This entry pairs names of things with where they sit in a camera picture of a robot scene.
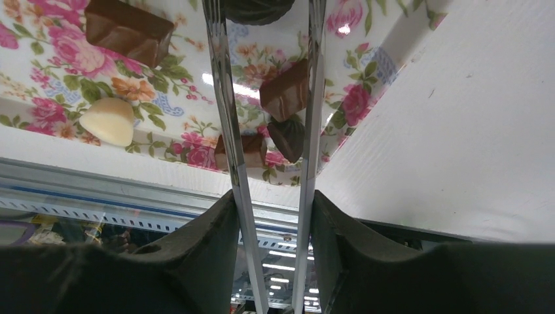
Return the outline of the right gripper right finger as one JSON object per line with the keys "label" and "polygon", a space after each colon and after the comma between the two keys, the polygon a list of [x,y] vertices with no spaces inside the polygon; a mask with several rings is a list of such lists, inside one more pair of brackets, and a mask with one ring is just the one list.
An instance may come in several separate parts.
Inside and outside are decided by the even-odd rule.
{"label": "right gripper right finger", "polygon": [[311,221],[324,313],[553,313],[554,246],[445,243],[418,251],[316,192]]}

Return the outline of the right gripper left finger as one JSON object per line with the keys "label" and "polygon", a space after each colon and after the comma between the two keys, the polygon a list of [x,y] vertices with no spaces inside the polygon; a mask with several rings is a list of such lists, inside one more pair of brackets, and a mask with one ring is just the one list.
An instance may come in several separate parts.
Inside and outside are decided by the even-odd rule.
{"label": "right gripper left finger", "polygon": [[238,210],[205,213],[132,254],[99,245],[1,249],[2,313],[228,313]]}

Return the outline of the brown rectangular chocolate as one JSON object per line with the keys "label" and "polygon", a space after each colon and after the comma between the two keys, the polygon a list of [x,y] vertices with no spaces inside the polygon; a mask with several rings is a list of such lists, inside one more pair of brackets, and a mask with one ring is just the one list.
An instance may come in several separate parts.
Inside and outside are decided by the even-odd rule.
{"label": "brown rectangular chocolate", "polygon": [[122,1],[90,1],[84,10],[88,43],[148,67],[168,55],[173,22]]}

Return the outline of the dark oval chocolate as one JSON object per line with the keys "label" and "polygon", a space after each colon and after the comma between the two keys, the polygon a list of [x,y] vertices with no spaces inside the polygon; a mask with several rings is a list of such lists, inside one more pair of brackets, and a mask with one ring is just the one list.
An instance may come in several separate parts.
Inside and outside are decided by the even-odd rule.
{"label": "dark oval chocolate", "polygon": [[279,20],[290,11],[295,0],[228,0],[226,18],[237,24],[263,26]]}

